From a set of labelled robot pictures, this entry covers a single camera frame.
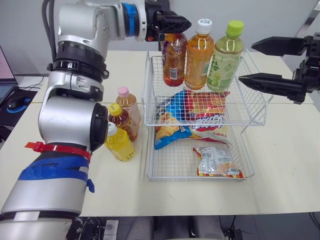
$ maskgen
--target chip bag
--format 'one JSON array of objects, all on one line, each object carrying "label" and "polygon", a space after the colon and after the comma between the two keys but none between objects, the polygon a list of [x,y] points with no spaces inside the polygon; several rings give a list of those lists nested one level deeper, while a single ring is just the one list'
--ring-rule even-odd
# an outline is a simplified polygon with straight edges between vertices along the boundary
[{"label": "chip bag", "polygon": [[157,122],[170,126],[155,127],[154,149],[161,149],[175,140],[192,135],[187,126],[179,126],[180,121],[185,120],[185,93],[185,90],[180,91],[157,106]]},{"label": "chip bag", "polygon": [[227,138],[227,126],[223,125],[228,94],[227,91],[221,93],[186,91],[185,118],[196,122],[195,125],[189,126],[192,133],[189,138],[231,144]]},{"label": "chip bag", "polygon": [[233,163],[229,149],[210,146],[193,148],[193,151],[195,151],[201,160],[197,168],[198,176],[246,178],[242,171]]}]

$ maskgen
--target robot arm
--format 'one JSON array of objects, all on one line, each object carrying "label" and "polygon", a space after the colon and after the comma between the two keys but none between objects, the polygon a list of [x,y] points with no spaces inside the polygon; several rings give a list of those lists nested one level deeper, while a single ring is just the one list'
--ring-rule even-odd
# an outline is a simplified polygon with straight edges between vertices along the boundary
[{"label": "robot arm", "polygon": [[136,37],[157,41],[162,33],[181,33],[191,23],[154,1],[121,3],[83,0],[59,13],[58,50],[38,118],[44,144],[25,168],[2,210],[0,239],[64,240],[81,213],[91,154],[105,141],[108,112],[102,100],[108,43]]}]

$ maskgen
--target white wire rack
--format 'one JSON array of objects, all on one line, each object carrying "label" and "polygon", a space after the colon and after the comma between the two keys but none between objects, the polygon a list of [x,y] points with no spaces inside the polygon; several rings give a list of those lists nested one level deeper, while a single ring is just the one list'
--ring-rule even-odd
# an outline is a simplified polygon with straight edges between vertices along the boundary
[{"label": "white wire rack", "polygon": [[[207,85],[200,90],[189,93],[191,98],[185,98],[182,94],[175,96],[175,104],[188,110],[194,108],[192,113],[207,113],[208,106],[214,105],[211,111],[221,113],[219,118],[202,119],[201,125],[209,126],[263,126],[266,123],[267,102],[259,91],[246,87],[238,81],[239,76],[258,73],[258,67],[250,53],[241,57],[237,71],[227,92],[212,92]],[[188,88],[183,83],[178,87],[170,87],[163,80],[163,66],[161,56],[147,58],[144,87],[142,90],[142,102],[144,105],[144,122],[147,126],[175,126],[176,121],[160,117],[165,112],[166,105],[171,101],[172,96]],[[197,125],[199,122],[193,114],[178,113],[181,119],[179,125]]]},{"label": "white wire rack", "polygon": [[233,127],[228,126],[228,139],[230,145],[224,143],[207,142],[195,139],[177,140],[169,145],[155,150],[155,128],[148,127],[148,166],[147,175],[150,180],[175,180],[175,179],[206,179],[240,181],[245,178],[197,176],[197,168],[200,160],[193,148],[218,147],[231,151],[233,163],[245,174],[246,178],[252,177],[255,172],[245,144],[240,150]]}]

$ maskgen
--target red strap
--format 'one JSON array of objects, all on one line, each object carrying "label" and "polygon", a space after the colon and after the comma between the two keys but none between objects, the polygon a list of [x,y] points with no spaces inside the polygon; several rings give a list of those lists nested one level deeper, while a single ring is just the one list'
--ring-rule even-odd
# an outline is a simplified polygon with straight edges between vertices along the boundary
[{"label": "red strap", "polygon": [[77,154],[88,159],[90,163],[91,154],[86,150],[81,148],[73,147],[73,146],[62,146],[62,145],[54,145],[54,144],[43,144],[41,141],[28,142],[25,148],[33,149],[35,152],[42,153],[44,151],[56,151],[61,153],[69,153],[69,154]]}]

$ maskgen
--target computer mouse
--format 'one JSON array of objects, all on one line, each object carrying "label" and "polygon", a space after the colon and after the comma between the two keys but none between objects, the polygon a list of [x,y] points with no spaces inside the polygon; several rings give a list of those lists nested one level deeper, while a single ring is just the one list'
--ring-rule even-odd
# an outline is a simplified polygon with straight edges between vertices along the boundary
[{"label": "computer mouse", "polygon": [[9,110],[15,110],[20,108],[25,103],[25,96],[14,96],[10,98],[7,102],[7,107]]}]

